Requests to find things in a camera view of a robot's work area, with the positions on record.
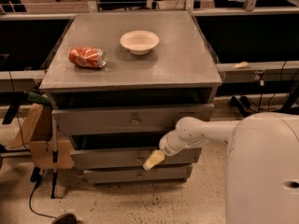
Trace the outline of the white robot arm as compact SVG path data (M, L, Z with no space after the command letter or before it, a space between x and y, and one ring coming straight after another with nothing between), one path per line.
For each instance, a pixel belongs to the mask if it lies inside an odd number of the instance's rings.
M263 112L230 121L182 118L143 168L207 141L227 146L226 224L299 224L298 116Z

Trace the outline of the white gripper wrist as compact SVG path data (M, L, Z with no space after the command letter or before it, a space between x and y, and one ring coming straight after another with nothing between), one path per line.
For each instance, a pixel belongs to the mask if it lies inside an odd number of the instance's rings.
M171 131L164 135L159 142L159 149L154 150L145 163L143 168L145 170L150 170L155 165L159 164L164 160L164 155L174 156L178 154L181 150L185 149L187 146L187 139L176 130Z

